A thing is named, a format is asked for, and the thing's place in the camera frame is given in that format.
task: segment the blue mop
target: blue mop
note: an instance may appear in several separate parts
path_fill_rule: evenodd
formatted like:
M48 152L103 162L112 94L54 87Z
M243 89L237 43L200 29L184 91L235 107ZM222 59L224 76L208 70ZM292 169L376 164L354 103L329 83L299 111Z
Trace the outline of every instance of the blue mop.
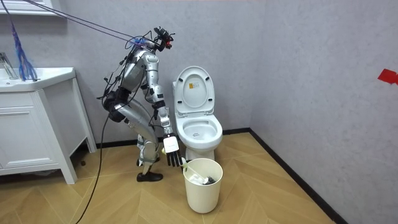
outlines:
M32 66L32 64L26 58L24 49L22 49L21 41L19 40L18 33L15 29L14 23L12 21L11 15L8 12L6 5L4 4L3 0L0 0L4 10L7 12L8 19L11 25L11 32L12 36L14 37L15 42L15 50L17 54L17 58L19 61L19 76L22 78L23 81L26 80L33 80L34 82L37 81L37 74Z

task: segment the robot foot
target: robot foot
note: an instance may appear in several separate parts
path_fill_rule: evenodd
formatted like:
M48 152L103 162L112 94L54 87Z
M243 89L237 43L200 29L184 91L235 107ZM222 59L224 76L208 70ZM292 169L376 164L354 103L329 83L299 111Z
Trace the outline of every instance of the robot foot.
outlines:
M156 174L148 172L146 175L139 173L137 175L137 182L156 182L163 179L163 174Z
M160 157L158 157L158 158L156 159L155 162L159 162L159 161L160 161ZM140 165L139 165L139 159L137 159L136 165L137 165L137 166L140 166Z

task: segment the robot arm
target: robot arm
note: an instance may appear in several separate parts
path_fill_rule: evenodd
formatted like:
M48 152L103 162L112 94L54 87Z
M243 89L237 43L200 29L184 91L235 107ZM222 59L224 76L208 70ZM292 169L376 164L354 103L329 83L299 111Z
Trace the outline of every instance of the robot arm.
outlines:
M159 117L160 125L163 127L163 144L167 155L167 162L169 166L179 166L182 164L182 160L177 138L175 137L173 127L170 122L169 109L166 108L164 101L163 88L158 84L159 59L155 54L147 52L142 56L142 60L146 67L146 100L152 103L152 107L155 110L154 116Z

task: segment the white cabinet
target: white cabinet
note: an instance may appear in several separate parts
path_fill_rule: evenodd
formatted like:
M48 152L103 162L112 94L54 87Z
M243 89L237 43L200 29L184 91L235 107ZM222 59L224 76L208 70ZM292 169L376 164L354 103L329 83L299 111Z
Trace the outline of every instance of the white cabinet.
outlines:
M55 16L54 13L48 12L40 7L37 7L31 3L23 0L3 0L10 14L21 14L21 15L40 15L40 16ZM37 4L50 7L52 9L60 10L58 0L31 0ZM0 14L4 14L2 4L0 4Z
M74 184L70 155L84 141L96 151L75 71L58 77L66 78L34 91L0 91L0 175L61 169L66 182Z
M33 106L0 108L0 124L0 164L3 168L55 163Z

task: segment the faucet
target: faucet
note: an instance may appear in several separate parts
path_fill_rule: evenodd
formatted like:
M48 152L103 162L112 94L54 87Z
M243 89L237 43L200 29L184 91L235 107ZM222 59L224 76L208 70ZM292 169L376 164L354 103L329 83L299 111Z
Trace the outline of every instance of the faucet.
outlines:
M0 64L4 66L6 69L6 72L8 74L8 77L10 79L18 79L19 76L15 73L10 61L8 61L7 55L4 52L0 52Z

